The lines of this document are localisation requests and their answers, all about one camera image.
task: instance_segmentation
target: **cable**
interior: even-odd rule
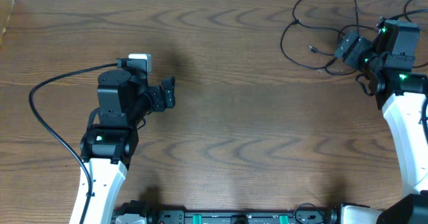
[[[144,127],[146,125],[146,118],[142,117],[142,125],[140,125],[140,127],[137,128],[137,130],[141,129],[142,127]]]
[[[422,68],[428,66],[428,63],[421,64],[420,66],[413,66],[413,68]]]
[[[93,68],[88,68],[85,70],[78,70],[78,71],[74,71],[74,72],[70,72],[68,74],[62,74],[60,76],[56,76],[53,78],[50,78],[46,81],[43,81],[42,83],[36,85],[29,93],[29,105],[31,107],[31,111],[33,111],[34,116],[37,118],[37,120],[39,120],[39,122],[41,123],[41,125],[49,132],[53,135],[53,137],[55,137],[72,155],[73,157],[79,162],[80,167],[82,168],[83,172],[85,173],[86,176],[86,180],[88,181],[88,193],[86,193],[86,202],[83,208],[83,212],[82,212],[82,217],[80,217],[80,224],[82,224],[85,220],[85,216],[86,216],[86,212],[88,211],[88,206],[89,206],[89,201],[91,196],[93,195],[92,193],[92,180],[91,180],[91,176],[88,172],[88,169],[85,167],[82,159],[79,157],[79,155],[73,150],[73,148],[67,144],[67,142],[61,137],[59,136],[59,134],[57,134],[55,132],[55,130],[53,130],[53,128],[51,128],[51,126],[49,126],[46,121],[40,116],[39,112],[36,110],[35,106],[34,106],[34,94],[35,92],[40,89],[41,87],[43,87],[44,85],[53,82],[55,80],[59,80],[65,77],[69,77],[69,76],[73,76],[76,74],[83,74],[86,72],[91,72],[94,70],[99,70],[102,68],[107,68],[107,67],[113,67],[113,66],[117,66],[117,64],[104,64],[102,66],[97,66],[97,67],[93,67]]]
[[[294,15],[294,12],[296,11],[296,7],[297,7],[297,5],[298,5],[301,1],[303,1],[303,0],[298,0],[298,1],[297,1],[297,3],[296,3],[296,4],[294,5],[294,7],[293,7],[292,16],[293,16],[293,18],[294,18],[294,21],[297,21],[297,20],[298,20],[298,19],[296,18],[296,16]],[[358,3],[357,3],[357,1],[356,1],[356,0],[354,0],[354,3],[355,3],[356,32],[359,34],[359,33],[360,33],[360,23],[359,23],[359,20],[358,20]],[[315,27],[315,26],[307,26],[307,25],[304,25],[303,23],[300,23],[300,22],[299,22],[299,24],[300,24],[301,26],[303,26],[303,27],[308,28],[308,29],[332,30],[332,31],[337,31],[337,32],[339,33],[339,30],[334,29],[334,28],[332,28],[332,27]]]
[[[405,4],[404,4],[404,8],[403,8],[403,12],[404,12],[404,17],[407,19],[407,21],[411,22],[409,14],[407,13],[407,6],[409,6],[410,2],[412,2],[413,0],[408,0]],[[419,27],[419,29],[421,31],[427,31],[426,29],[423,29],[422,27]]]
[[[412,21],[411,21],[411,19],[410,19],[410,17],[409,17],[409,13],[407,12],[407,6],[409,6],[409,4],[410,4],[410,2],[412,2],[413,0],[407,0],[407,2],[404,4],[404,7],[403,7],[403,12],[404,12],[404,17],[407,19],[407,21],[409,21],[409,22],[411,22],[412,23]],[[422,27],[419,27],[418,26],[418,28],[421,30],[421,31],[427,31],[426,29],[423,29]],[[422,67],[425,67],[425,66],[428,66],[428,63],[425,63],[425,64],[421,64],[421,65],[419,65],[419,66],[413,66],[413,68],[422,68]]]
[[[285,37],[285,34],[286,34],[287,30],[289,30],[289,28],[290,28],[292,25],[297,25],[297,24],[298,24],[298,25],[301,25],[302,27],[308,28],[308,29],[321,29],[321,30],[330,30],[330,31],[335,31],[335,32],[337,32],[337,33],[338,33],[338,37],[337,37],[337,39],[338,39],[338,44],[339,44],[339,41],[340,41],[340,36],[341,36],[341,35],[344,35],[343,31],[344,31],[346,28],[348,28],[348,27],[352,27],[352,26],[353,26],[353,27],[357,27],[357,32],[358,32],[358,33],[360,32],[360,27],[363,27],[363,28],[366,28],[366,29],[372,29],[372,30],[376,31],[376,30],[375,30],[374,28],[372,28],[372,27],[367,27],[367,26],[363,26],[363,25],[360,25],[360,24],[359,24],[359,20],[358,20],[358,4],[357,4],[357,1],[356,1],[356,0],[354,0],[354,3],[355,3],[356,24],[354,24],[354,25],[347,25],[347,26],[343,27],[341,30],[338,30],[338,29],[335,29],[335,28],[332,28],[332,27],[317,27],[317,26],[304,25],[304,24],[303,24],[303,23],[302,23],[302,22],[301,22],[301,21],[296,17],[296,15],[295,15],[297,5],[298,5],[301,1],[303,1],[303,0],[298,0],[298,1],[296,2],[296,4],[294,5],[294,7],[293,7],[292,16],[293,16],[293,18],[294,18],[294,21],[293,21],[293,22],[291,22],[291,23],[290,23],[290,24],[285,28],[285,30],[284,30],[284,31],[283,31],[283,33],[282,33],[281,41],[280,41],[280,49],[281,49],[282,54],[283,54],[283,55],[284,55],[288,60],[290,60],[292,63],[296,64],[297,66],[300,66],[300,67],[303,67],[303,68],[308,68],[308,69],[310,69],[310,70],[325,70],[327,74],[330,74],[330,75],[332,75],[332,76],[346,76],[346,75],[350,75],[350,74],[355,73],[355,72],[356,72],[356,70],[351,71],[351,72],[348,72],[348,73],[345,73],[345,74],[337,74],[337,73],[333,73],[333,72],[331,72],[331,71],[328,69],[328,67],[329,67],[329,66],[331,66],[332,64],[334,64],[334,62],[337,60],[337,58],[333,58],[333,59],[331,59],[331,60],[330,60],[326,65],[324,65],[324,66],[322,66],[322,67],[312,67],[312,66],[307,66],[307,65],[304,65],[304,64],[300,64],[300,63],[298,63],[297,61],[293,60],[290,56],[288,56],[288,55],[285,53],[285,51],[284,51],[284,47],[283,47],[283,42],[284,42],[284,37]],[[326,55],[326,56],[334,56],[332,53],[325,53],[325,52],[319,51],[317,48],[315,48],[315,47],[313,47],[313,46],[311,46],[311,45],[309,45],[308,47],[309,47],[310,51],[311,51],[311,52],[313,52],[313,53],[319,53],[319,54],[321,54],[321,55]]]
[[[314,204],[312,204],[312,203],[302,203],[302,204],[300,204],[300,205],[298,205],[297,207],[296,207],[296,209],[294,209],[294,212],[293,212],[293,218],[294,218],[294,220],[298,223],[298,224],[303,224],[301,221],[299,221],[298,220],[298,218],[297,218],[297,216],[296,216],[296,214],[297,214],[297,210],[298,209],[300,209],[300,208],[302,208],[303,206],[305,206],[305,205],[309,205],[309,206],[311,206],[311,207],[313,207],[313,208],[315,208],[315,210],[320,214],[320,216],[322,217],[322,221],[321,222],[319,222],[319,223],[316,223],[316,224],[321,224],[321,223],[323,223],[324,222],[324,218],[325,218],[325,216],[320,212],[320,210],[314,205]]]
[[[409,16],[409,15],[413,15],[413,14],[417,14],[417,13],[428,13],[428,9],[418,9],[418,10],[406,12],[406,14],[404,14],[404,13],[398,14],[398,15],[395,15],[395,16],[388,18],[388,20],[398,20],[400,17],[402,17],[404,15]]]
[[[428,98],[425,98],[425,101],[422,104],[421,121],[422,121],[423,132],[425,133],[425,139],[427,140],[427,144],[428,144],[427,106],[428,106]]]

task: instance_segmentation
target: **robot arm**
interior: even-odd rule
[[[393,134],[403,196],[428,190],[428,144],[421,124],[424,94],[392,95],[382,107]]]
[[[151,112],[163,112],[175,106],[175,79],[163,80],[161,86],[149,86],[147,73],[151,63],[148,54],[130,54],[117,59],[119,70],[98,77],[100,108],[90,115],[88,129],[80,143],[93,191],[84,223],[110,223],[116,198],[138,144],[137,124]],[[99,124],[92,124],[95,114]],[[81,170],[80,186],[70,223],[82,216],[88,181]]]
[[[412,72],[419,28],[381,19],[377,38],[345,35],[334,55],[362,72],[394,138],[405,197],[385,212],[355,205],[336,208],[341,224],[424,223],[428,219],[428,144],[422,107],[428,79]]]

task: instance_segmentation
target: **wooden table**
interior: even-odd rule
[[[296,1],[17,0],[0,49],[0,223],[67,223],[78,190],[78,165],[31,113],[30,89],[129,53],[152,54],[151,84],[176,76],[177,106],[147,118],[117,205],[396,203],[399,165],[375,99],[354,75],[299,68],[279,49]],[[358,0],[360,22],[375,26],[405,1]],[[427,5],[417,0],[410,9]],[[352,0],[307,0],[296,15],[342,27],[354,23],[353,9]],[[418,64],[428,58],[426,41],[422,33]],[[321,66],[330,58],[307,45],[333,52],[335,43],[331,31],[293,27],[284,47],[299,62]],[[349,70],[341,61],[333,68]],[[54,82],[35,97],[41,115],[76,150],[98,106],[101,72]]]

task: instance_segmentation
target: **green connector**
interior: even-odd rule
[[[281,215],[280,216],[280,224],[288,224],[288,216]]]
[[[202,224],[202,215],[193,215],[193,224]]]

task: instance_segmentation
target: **black cable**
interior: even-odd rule
[[[298,224],[303,224],[301,221],[299,221],[298,220],[298,218],[296,217],[296,215],[297,215],[297,211],[298,211],[298,209],[300,209],[300,208],[302,208],[303,206],[305,206],[305,205],[309,205],[309,206],[311,206],[311,207],[313,207],[313,208],[315,208],[315,210],[320,214],[320,216],[322,217],[322,221],[321,222],[319,222],[319,223],[316,223],[316,224],[321,224],[321,223],[323,223],[324,222],[324,218],[325,218],[325,216],[320,212],[320,210],[314,205],[314,204],[312,204],[312,203],[302,203],[302,204],[300,204],[300,205],[298,205],[295,209],[294,209],[294,212],[293,212],[293,218],[294,218],[294,220],[298,223]]]
[[[292,16],[293,16],[293,18],[294,18],[294,21],[293,21],[293,22],[291,22],[291,23],[290,23],[290,24],[285,28],[284,32],[282,33],[282,36],[281,36],[281,42],[280,42],[280,49],[281,49],[282,54],[283,54],[283,55],[284,55],[288,60],[290,60],[292,63],[296,64],[297,66],[300,66],[300,67],[303,67],[303,68],[308,68],[308,69],[310,69],[310,70],[325,70],[327,74],[330,74],[330,75],[333,75],[333,76],[346,76],[346,75],[349,75],[349,74],[353,74],[353,73],[355,73],[355,72],[356,72],[356,70],[354,70],[354,71],[352,71],[352,72],[349,72],[349,73],[345,73],[345,74],[336,74],[336,73],[333,73],[333,72],[331,72],[330,70],[328,70],[328,66],[331,66],[331,65],[332,65],[332,64],[337,60],[337,58],[333,58],[333,59],[331,59],[331,60],[330,60],[326,65],[324,65],[324,66],[322,66],[322,67],[312,67],[312,66],[307,66],[307,65],[304,65],[304,64],[300,64],[300,63],[298,63],[297,61],[295,61],[295,60],[293,60],[292,58],[290,58],[290,57],[285,53],[285,51],[284,51],[284,47],[283,47],[283,42],[284,42],[284,37],[285,37],[285,34],[286,34],[287,30],[289,30],[289,28],[290,28],[292,25],[296,25],[296,24],[301,25],[302,27],[305,27],[305,28],[308,28],[308,29],[322,29],[322,30],[335,31],[335,32],[337,32],[337,33],[338,33],[338,44],[339,44],[339,41],[340,41],[340,36],[341,36],[341,35],[344,35],[344,34],[343,34],[343,31],[344,31],[347,27],[356,26],[356,27],[357,27],[357,32],[358,32],[358,33],[360,32],[360,27],[375,30],[375,29],[374,29],[374,28],[372,28],[372,27],[367,27],[367,26],[363,26],[363,25],[360,25],[360,24],[359,24],[359,20],[358,20],[358,4],[357,4],[357,1],[356,1],[356,0],[354,0],[354,3],[355,3],[356,24],[354,24],[354,25],[347,25],[347,26],[343,27],[341,30],[338,30],[338,29],[335,29],[335,28],[332,28],[332,27],[317,27],[317,26],[304,25],[304,24],[303,24],[299,19],[297,19],[296,15],[295,15],[297,5],[298,5],[301,1],[303,1],[303,0],[298,0],[298,1],[296,2],[296,4],[294,5],[294,7],[293,7]],[[313,52],[313,53],[319,53],[319,54],[321,54],[321,55],[333,56],[333,54],[332,54],[332,53],[325,53],[325,52],[319,51],[318,49],[316,49],[315,47],[312,47],[312,46],[310,46],[310,45],[309,45],[309,48],[310,48],[310,51],[311,51],[311,52]]]
[[[367,88],[366,88],[366,85],[363,83],[363,82],[361,82],[359,79],[361,78],[361,77],[363,77],[364,76],[364,74],[359,74],[359,75],[357,75],[357,76],[355,76],[355,81],[357,82],[357,83],[359,83],[360,84],[360,86],[361,86],[361,88],[362,88],[362,91],[367,95],[367,96],[374,96],[374,93],[372,93],[372,92],[367,92]]]
[[[418,13],[428,13],[428,9],[418,9],[418,10],[406,12],[406,14],[404,14],[404,13],[398,14],[398,15],[395,15],[395,16],[388,18],[388,20],[398,20],[400,17],[403,17],[404,15],[409,16],[409,15],[418,14]]]
[[[428,98],[425,98],[425,101],[422,104],[421,121],[422,121],[423,132],[425,133],[425,139],[427,140],[427,144],[428,144],[427,106],[428,106]]]
[[[404,17],[407,19],[407,21],[409,21],[411,23],[412,23],[412,21],[410,20],[409,14],[407,13],[407,6],[409,6],[410,2],[412,2],[412,1],[413,0],[407,0],[407,2],[404,4],[404,7],[403,7]],[[423,29],[422,27],[419,27],[419,29],[421,31],[427,31],[426,29]]]
[[[46,123],[46,121],[40,116],[40,114],[39,114],[39,112],[36,110],[36,108],[35,108],[35,106],[34,106],[34,100],[33,100],[33,97],[34,97],[34,93],[39,89],[39,88],[41,88],[42,86],[44,86],[44,85],[46,85],[46,84],[48,84],[48,83],[50,83],[50,82],[53,82],[53,81],[55,81],[55,80],[59,80],[59,79],[62,79],[62,78],[65,78],[65,77],[68,77],[68,76],[73,76],[73,75],[76,75],[76,74],[83,74],[83,73],[86,73],[86,72],[91,72],[91,71],[94,71],[94,70],[99,70],[99,69],[102,69],[102,68],[107,68],[107,67],[113,67],[113,66],[117,66],[117,64],[104,64],[104,65],[102,65],[102,66],[97,66],[97,67],[93,67],[93,68],[88,68],[88,69],[85,69],[85,70],[78,70],[78,71],[74,71],[74,72],[70,72],[70,73],[68,73],[68,74],[62,74],[62,75],[60,75],[60,76],[56,76],[56,77],[53,77],[53,78],[50,78],[50,79],[48,79],[48,80],[46,80],[46,81],[43,81],[42,83],[40,83],[40,84],[38,84],[38,85],[36,85],[31,91],[30,91],[30,93],[29,93],[29,105],[30,105],[30,107],[31,107],[31,111],[33,111],[33,114],[34,114],[34,116],[37,118],[37,120],[39,120],[39,122],[41,123],[41,125],[49,132],[49,133],[51,133],[52,135],[53,135],[53,137],[55,137],[72,155],[73,155],[73,157],[79,162],[79,165],[80,165],[80,167],[82,168],[82,170],[83,170],[83,172],[85,173],[85,176],[86,176],[86,180],[88,181],[88,193],[86,193],[86,202],[85,202],[85,205],[84,205],[84,208],[83,208],[83,212],[82,212],[82,217],[80,217],[80,224],[82,224],[83,222],[84,222],[84,220],[85,220],[85,216],[86,216],[86,212],[88,211],[88,205],[89,205],[89,201],[90,201],[90,198],[91,198],[91,196],[93,195],[92,194],[92,181],[91,181],[91,176],[90,176],[90,174],[89,174],[89,172],[88,172],[88,169],[85,167],[85,165],[84,165],[84,163],[83,163],[83,161],[82,161],[82,159],[79,157],[79,155],[73,150],[73,148],[69,145],[69,144],[67,144],[67,142],[61,137],[61,136],[59,136],[59,134],[57,134],[56,132],[55,132],[55,130],[53,130],[53,128],[51,128],[47,123]]]
[[[142,127],[144,127],[146,125],[146,118],[142,117],[142,125],[140,125],[140,127],[137,128],[137,130],[141,129]]]
[[[428,66],[428,63],[421,64],[420,66],[413,66],[413,68],[422,68]]]
[[[294,21],[298,21],[298,19],[296,18],[296,16],[294,15],[294,12],[296,11],[296,7],[297,5],[303,0],[298,0],[297,3],[294,5],[293,7],[293,11],[292,11],[292,16],[294,18]],[[360,33],[360,23],[358,20],[358,3],[356,0],[354,0],[355,3],[355,19],[356,19],[356,32],[359,34]],[[332,27],[315,27],[315,26],[307,26],[304,25],[303,23],[301,23],[300,21],[298,21],[298,23],[302,26],[302,27],[306,27],[308,29],[323,29],[323,30],[332,30],[332,31],[337,31],[339,33],[339,30],[334,29]]]

